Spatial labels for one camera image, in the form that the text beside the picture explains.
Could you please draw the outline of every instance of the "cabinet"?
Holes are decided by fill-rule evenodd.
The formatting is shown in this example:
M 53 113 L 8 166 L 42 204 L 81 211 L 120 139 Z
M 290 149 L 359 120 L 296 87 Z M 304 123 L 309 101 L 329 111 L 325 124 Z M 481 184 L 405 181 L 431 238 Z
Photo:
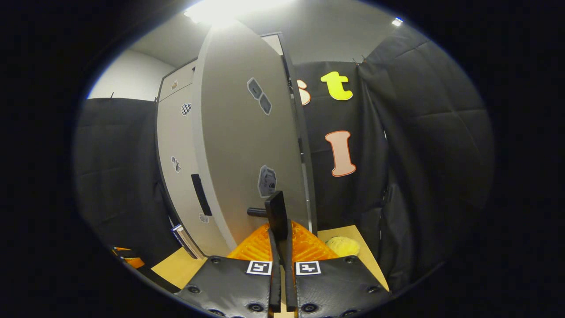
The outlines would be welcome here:
M 236 21 L 214 26 L 198 59 L 163 79 L 157 110 L 162 177 L 180 221 L 205 255 L 225 256 L 267 222 L 247 215 L 247 208 L 264 208 L 264 166 L 272 174 L 270 190 L 284 193 L 288 217 L 316 232 L 302 106 L 278 39 L 263 40 Z M 161 97 L 174 81 L 186 85 Z

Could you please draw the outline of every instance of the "screw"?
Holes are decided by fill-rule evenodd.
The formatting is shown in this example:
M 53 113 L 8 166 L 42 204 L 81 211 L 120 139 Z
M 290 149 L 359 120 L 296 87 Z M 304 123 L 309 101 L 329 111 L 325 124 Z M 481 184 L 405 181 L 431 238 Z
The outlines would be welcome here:
M 190 291 L 193 294 L 199 294 L 200 293 L 200 289 L 198 289 L 198 287 L 196 287 L 196 286 L 189 286 L 188 291 Z
M 209 311 L 210 311 L 211 313 L 215 313 L 215 314 L 218 315 L 218 316 L 225 316 L 225 314 L 224 314 L 223 312 L 221 312 L 221 311 L 219 311 L 219 310 L 216 310 L 216 309 L 210 309 Z
M 357 312 L 357 310 L 355 310 L 355 309 L 348 310 L 348 311 L 344 312 L 341 316 L 342 316 L 342 317 L 349 316 L 349 315 L 352 315 L 352 314 L 354 314 L 354 313 L 356 313 L 356 312 Z
M 348 264 L 351 264 L 351 263 L 353 263 L 353 262 L 355 261 L 356 258 L 357 258 L 357 257 L 356 257 L 356 256 L 353 256 L 353 255 L 348 256 L 348 257 L 345 258 L 345 262 L 348 263 Z
M 305 312 L 314 312 L 316 310 L 318 310 L 318 307 L 315 304 L 304 304 L 302 306 L 302 311 Z
M 379 289 L 381 289 L 380 286 L 373 286 L 373 287 L 370 287 L 369 290 L 367 290 L 367 292 L 368 292 L 369 294 L 374 294 L 374 293 L 378 292 Z
M 261 306 L 260 304 L 250 304 L 248 306 L 249 310 L 254 311 L 254 312 L 262 312 L 263 311 L 263 306 Z

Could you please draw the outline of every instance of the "black curtain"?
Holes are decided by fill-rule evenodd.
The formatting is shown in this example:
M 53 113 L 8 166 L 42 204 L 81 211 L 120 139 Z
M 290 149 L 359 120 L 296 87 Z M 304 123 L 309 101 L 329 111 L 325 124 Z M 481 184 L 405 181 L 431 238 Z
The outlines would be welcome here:
M 381 119 L 367 86 L 352 62 L 311 62 L 296 65 L 297 78 L 307 84 L 311 101 L 303 106 L 316 191 L 318 229 L 355 225 L 379 263 L 392 291 L 410 283 L 415 263 L 415 244 L 409 197 L 403 194 L 398 170 Z M 338 72 L 347 76 L 348 100 L 330 96 L 321 77 Z M 356 170 L 334 177 L 332 147 L 325 136 L 333 131 L 351 133 L 351 163 Z
M 80 214 L 102 243 L 134 250 L 149 268 L 180 248 L 162 191 L 154 102 L 86 100 L 74 145 Z
M 411 203 L 416 277 L 449 257 L 483 217 L 494 175 L 493 131 L 465 71 L 403 25 L 360 64 Z

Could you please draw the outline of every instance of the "black padded panel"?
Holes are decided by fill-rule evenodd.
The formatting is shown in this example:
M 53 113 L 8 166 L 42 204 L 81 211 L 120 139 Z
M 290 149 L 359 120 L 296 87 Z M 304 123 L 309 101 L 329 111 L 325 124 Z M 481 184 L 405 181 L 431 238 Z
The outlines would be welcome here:
M 461 67 L 403 25 L 359 66 L 411 206 L 416 278 L 470 234 L 490 193 L 494 142 L 488 114 Z
M 287 240 L 285 243 L 285 296 L 286 296 L 286 311 L 294 311 L 297 306 L 296 300 L 296 286 L 294 282 L 294 263 L 292 262 L 292 221 L 286 221 L 286 228 L 288 229 Z
M 381 240 L 379 253 L 375 258 L 393 293 L 410 284 L 416 263 L 414 224 L 410 220 L 410 212 L 411 208 L 403 194 L 403 188 L 394 170 L 389 169 L 386 203 L 376 213 L 380 219 L 378 230 Z M 370 225 L 369 222 L 362 223 L 363 230 L 369 232 Z
M 226 317 L 266 318 L 271 276 L 247 274 L 249 263 L 210 256 L 176 295 L 194 306 Z M 254 311 L 253 306 L 262 310 Z
M 154 102 L 86 100 L 74 144 L 79 211 L 104 244 L 136 251 L 147 267 L 181 247 L 163 199 Z
M 269 307 L 273 312 L 281 312 L 281 260 L 279 253 L 276 252 L 277 245 L 275 235 L 271 229 L 268 229 L 269 239 L 271 242 L 271 251 L 273 255 L 273 268 L 271 272 L 271 291 L 269 297 Z
M 392 297 L 355 256 L 322 260 L 319 266 L 320 274 L 295 276 L 300 318 L 362 315 Z

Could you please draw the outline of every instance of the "white wall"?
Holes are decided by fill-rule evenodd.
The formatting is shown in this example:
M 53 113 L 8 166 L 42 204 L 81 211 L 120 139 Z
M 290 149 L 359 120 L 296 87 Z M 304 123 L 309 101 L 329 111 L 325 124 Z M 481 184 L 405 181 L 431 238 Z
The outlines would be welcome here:
M 258 35 L 282 32 L 285 50 L 294 64 L 300 64 L 362 61 L 362 55 L 368 56 L 396 29 L 395 17 L 366 1 L 301 0 L 242 13 L 236 19 Z M 210 27 L 210 23 L 195 24 L 179 13 L 139 39 L 132 49 L 180 67 L 198 56 Z
M 163 76 L 174 69 L 149 55 L 126 50 L 98 79 L 88 98 L 108 98 L 114 92 L 114 97 L 152 101 Z

